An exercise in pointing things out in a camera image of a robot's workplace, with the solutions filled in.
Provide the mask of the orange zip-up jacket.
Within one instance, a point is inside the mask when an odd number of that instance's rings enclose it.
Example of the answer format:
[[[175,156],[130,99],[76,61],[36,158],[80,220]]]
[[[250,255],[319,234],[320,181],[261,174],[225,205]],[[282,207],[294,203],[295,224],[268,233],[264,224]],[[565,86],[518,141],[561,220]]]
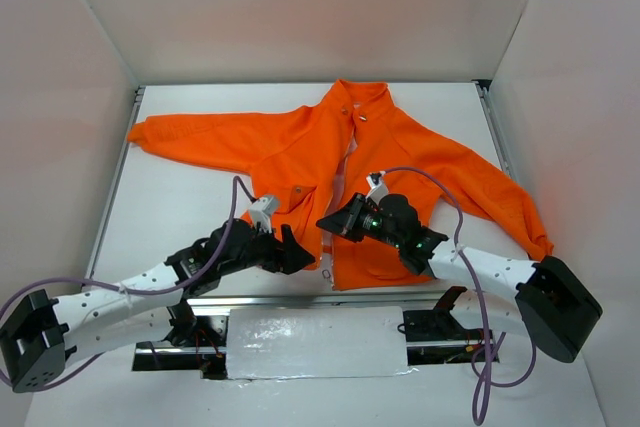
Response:
[[[128,141],[145,152],[250,177],[256,195],[279,200],[288,225],[315,257],[329,253],[338,290],[419,282],[394,249],[371,239],[327,236],[317,222],[390,169],[389,187],[428,220],[440,199],[499,225],[532,259],[553,250],[529,194],[468,147],[397,107],[384,83],[339,80],[314,106],[266,113],[171,114],[135,124]]]

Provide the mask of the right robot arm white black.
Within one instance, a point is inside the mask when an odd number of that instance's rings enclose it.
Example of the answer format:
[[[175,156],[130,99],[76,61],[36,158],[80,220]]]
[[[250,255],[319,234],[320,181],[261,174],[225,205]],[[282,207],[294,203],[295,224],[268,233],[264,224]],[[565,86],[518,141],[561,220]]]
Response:
[[[536,347],[563,363],[575,360],[603,314],[561,259],[547,255],[541,261],[514,260],[469,247],[456,249],[446,235],[423,225],[400,194],[374,202],[356,193],[316,226],[348,241],[370,238],[387,244],[415,275],[465,287],[477,278],[483,291],[513,301]]]

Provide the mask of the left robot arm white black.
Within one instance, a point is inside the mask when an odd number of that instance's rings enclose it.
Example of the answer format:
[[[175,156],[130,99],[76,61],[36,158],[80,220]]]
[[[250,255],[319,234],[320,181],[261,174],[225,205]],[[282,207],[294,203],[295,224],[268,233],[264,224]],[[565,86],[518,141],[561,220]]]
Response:
[[[117,285],[60,297],[34,290],[13,311],[1,311],[1,380],[16,393],[39,392],[62,383],[70,365],[127,345],[218,346],[220,335],[196,317],[190,300],[248,268],[291,275],[314,261],[288,225],[274,232],[234,219]]]

